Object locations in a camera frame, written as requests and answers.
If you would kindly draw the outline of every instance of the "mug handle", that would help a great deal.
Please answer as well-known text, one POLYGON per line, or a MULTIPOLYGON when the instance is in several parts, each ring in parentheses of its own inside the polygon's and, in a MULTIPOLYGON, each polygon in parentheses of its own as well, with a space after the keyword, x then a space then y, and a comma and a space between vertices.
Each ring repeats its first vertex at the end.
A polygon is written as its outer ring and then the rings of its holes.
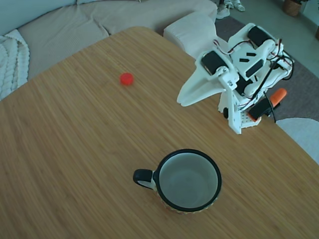
POLYGON ((149 169, 137 169, 133 174, 133 181, 145 188, 155 189, 156 184, 153 179, 153 171, 149 169))

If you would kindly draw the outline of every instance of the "red bottle cap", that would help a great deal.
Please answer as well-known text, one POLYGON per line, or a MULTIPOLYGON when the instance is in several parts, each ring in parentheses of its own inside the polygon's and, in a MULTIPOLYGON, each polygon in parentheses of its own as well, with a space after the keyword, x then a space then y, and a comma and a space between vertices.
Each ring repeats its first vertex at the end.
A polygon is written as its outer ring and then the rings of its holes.
POLYGON ((131 73, 123 73, 120 76, 121 84, 125 86, 129 86, 134 82, 134 76, 131 73))

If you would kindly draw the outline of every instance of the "sneaker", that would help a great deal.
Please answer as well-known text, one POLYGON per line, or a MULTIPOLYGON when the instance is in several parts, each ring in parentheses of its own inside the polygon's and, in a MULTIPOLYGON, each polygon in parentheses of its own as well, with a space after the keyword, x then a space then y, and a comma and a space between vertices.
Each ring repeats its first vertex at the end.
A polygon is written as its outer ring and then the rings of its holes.
POLYGON ((218 20, 221 20, 221 19, 228 17, 228 16, 230 16, 229 6, 226 6, 224 4, 219 5, 218 9, 217 9, 216 18, 218 20))
POLYGON ((233 9, 233 8, 234 8, 234 4, 233 4, 233 2, 232 2, 231 0, 225 0, 225 1, 224 1, 224 4, 225 4, 226 6, 229 6, 230 9, 233 9))
POLYGON ((245 11, 245 7, 241 4, 240 0, 232 0, 233 5, 239 11, 245 11))

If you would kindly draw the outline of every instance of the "orange handle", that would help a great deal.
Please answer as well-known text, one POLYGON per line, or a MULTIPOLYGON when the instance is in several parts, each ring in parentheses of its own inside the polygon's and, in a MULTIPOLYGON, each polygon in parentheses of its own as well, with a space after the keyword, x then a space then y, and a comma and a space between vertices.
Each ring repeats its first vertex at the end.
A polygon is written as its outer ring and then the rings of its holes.
POLYGON ((287 95, 287 91, 284 88, 279 88, 274 92, 270 97, 269 100, 275 107, 285 96, 287 95))

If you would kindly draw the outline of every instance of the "floor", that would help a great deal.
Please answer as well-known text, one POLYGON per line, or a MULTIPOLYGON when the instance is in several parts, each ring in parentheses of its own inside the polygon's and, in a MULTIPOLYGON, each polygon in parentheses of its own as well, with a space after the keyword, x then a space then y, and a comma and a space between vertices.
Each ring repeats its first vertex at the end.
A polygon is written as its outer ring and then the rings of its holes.
POLYGON ((260 25, 274 37, 282 38, 286 51, 319 77, 318 28, 304 16, 291 17, 283 13, 281 0, 242 0, 245 12, 231 9, 231 16, 247 24, 260 25))

